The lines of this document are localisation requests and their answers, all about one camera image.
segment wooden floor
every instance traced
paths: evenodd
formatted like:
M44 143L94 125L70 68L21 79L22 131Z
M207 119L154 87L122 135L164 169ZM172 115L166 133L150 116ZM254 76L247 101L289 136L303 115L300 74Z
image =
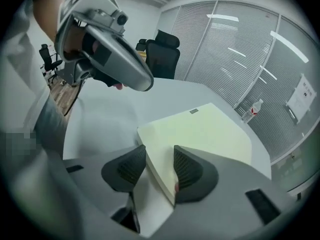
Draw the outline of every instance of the wooden floor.
M53 83L50 81L50 94L55 100L57 106L61 109L62 113L65 114L70 107L72 101L74 100L79 86L72 87L69 84L65 83L64 86L60 84L62 79L58 76L53 80ZM67 121L69 120L70 114L72 109L69 113L65 116Z

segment plastic bottle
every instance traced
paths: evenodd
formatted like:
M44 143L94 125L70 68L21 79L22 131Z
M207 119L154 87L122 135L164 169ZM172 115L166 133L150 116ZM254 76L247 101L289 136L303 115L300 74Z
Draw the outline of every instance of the plastic bottle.
M250 107L250 109L245 112L245 114L242 116L242 121L244 123L248 123L252 118L254 118L254 116L259 112L259 110L261 109L261 104L264 101L262 99L259 99L259 101L257 101L256 103L254 103L252 105L252 107Z

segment office chair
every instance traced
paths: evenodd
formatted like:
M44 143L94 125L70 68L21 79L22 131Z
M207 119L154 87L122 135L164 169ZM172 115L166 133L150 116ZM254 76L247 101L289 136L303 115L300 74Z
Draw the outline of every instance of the office chair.
M145 62L155 78L175 78L180 57L180 51L177 49L179 45L179 38L161 30L158 30L155 40L146 41Z
M139 42L136 44L135 49L137 51L144 52L146 49L146 41L147 41L147 39L140 39Z
M47 44L41 44L41 49L39 50L39 53L44 61L44 70L46 72L50 71L50 70L54 70L54 75L50 76L48 79L51 79L51 84L53 84L54 79L58 76L56 74L56 70L58 69L58 66L62 63L62 60L58 60L58 54L55 53L53 55L50 55L49 53L49 49L48 49L48 45ZM52 62L51 57L55 55L55 62Z

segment white table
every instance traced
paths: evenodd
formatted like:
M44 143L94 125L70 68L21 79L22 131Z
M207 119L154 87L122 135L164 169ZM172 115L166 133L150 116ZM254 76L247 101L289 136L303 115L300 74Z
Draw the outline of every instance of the white table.
M155 78L146 92L117 90L88 79L74 104L66 130L63 158L104 154L136 146L137 128L201 105L213 103L249 136L251 166L271 179L270 156L252 129L219 95L203 84ZM148 169L141 175L134 199L141 234L149 237L172 213L173 207Z

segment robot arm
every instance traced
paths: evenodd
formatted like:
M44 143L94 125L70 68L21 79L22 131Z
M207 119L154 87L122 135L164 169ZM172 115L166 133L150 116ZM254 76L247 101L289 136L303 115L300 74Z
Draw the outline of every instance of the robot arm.
M82 51L70 58L64 52L66 38L76 20L86 23ZM123 38L128 16L116 0L65 0L59 8L55 50L66 62L62 78L76 83L88 77L108 86L122 83L137 91L148 91L154 78L147 64ZM99 45L93 52L92 43Z

